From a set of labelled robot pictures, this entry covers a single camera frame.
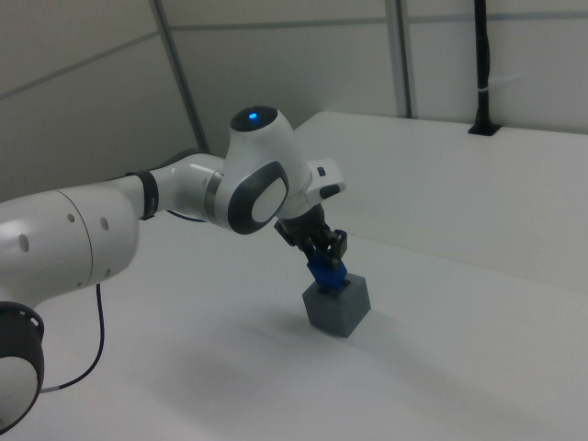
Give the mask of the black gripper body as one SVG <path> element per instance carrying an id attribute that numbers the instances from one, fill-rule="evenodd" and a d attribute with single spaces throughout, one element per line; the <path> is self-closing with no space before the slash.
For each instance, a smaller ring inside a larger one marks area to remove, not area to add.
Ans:
<path id="1" fill-rule="evenodd" d="M 324 243 L 328 231 L 322 205 L 315 205 L 298 217 L 278 221 L 278 232 L 287 243 Z"/>

